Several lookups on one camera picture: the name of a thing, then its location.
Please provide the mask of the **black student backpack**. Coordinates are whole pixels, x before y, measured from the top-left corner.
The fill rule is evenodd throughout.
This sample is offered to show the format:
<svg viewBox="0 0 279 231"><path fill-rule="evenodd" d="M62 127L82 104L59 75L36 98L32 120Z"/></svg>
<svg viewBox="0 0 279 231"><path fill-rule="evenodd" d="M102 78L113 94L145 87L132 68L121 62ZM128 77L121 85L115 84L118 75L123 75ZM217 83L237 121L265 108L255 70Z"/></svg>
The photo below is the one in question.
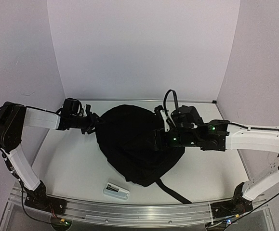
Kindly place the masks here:
<svg viewBox="0 0 279 231"><path fill-rule="evenodd" d="M161 180L185 153L184 147L155 148L154 131L163 127L163 120L152 111L123 104L100 116L95 134L101 152L127 182L144 187L156 183L179 202L190 204Z"/></svg>

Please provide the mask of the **white stapler box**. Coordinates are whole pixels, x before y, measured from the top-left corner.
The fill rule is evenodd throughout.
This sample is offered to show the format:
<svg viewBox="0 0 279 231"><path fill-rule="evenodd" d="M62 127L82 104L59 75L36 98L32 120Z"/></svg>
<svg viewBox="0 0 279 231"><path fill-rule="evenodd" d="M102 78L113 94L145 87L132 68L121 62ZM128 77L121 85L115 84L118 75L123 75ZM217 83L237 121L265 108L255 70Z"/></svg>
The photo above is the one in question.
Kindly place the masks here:
<svg viewBox="0 0 279 231"><path fill-rule="evenodd" d="M127 200L130 192L118 185L107 182L103 189L103 194L117 199Z"/></svg>

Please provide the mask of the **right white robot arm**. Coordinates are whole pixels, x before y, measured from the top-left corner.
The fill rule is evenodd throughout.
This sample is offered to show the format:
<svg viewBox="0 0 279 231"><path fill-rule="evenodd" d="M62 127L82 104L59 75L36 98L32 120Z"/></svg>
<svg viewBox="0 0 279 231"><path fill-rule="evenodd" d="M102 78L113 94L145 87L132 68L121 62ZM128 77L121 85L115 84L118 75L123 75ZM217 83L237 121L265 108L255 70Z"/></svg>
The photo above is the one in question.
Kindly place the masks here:
<svg viewBox="0 0 279 231"><path fill-rule="evenodd" d="M164 128L154 132L157 151L173 147L199 147L202 151L255 150L278 154L279 127L248 126L228 120L204 123L194 106L181 106L168 113L164 106L154 109ZM272 163L256 177L240 183L232 199L211 204L214 218L253 210L252 202L279 183L279 162Z"/></svg>

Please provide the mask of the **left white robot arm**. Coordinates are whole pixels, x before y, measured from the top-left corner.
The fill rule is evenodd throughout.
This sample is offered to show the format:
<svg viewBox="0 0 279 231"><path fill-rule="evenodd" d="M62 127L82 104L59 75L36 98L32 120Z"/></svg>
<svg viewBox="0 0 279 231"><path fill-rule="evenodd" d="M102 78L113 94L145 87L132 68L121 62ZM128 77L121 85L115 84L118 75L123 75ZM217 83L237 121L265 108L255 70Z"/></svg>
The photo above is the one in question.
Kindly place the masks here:
<svg viewBox="0 0 279 231"><path fill-rule="evenodd" d="M17 179L30 203L39 210L50 210L54 203L47 196L43 181L32 168L25 154L28 133L35 129L67 131L78 129L91 134L102 123L89 104L66 98L57 111L50 111L19 103L5 102L0 107L0 151L9 172Z"/></svg>

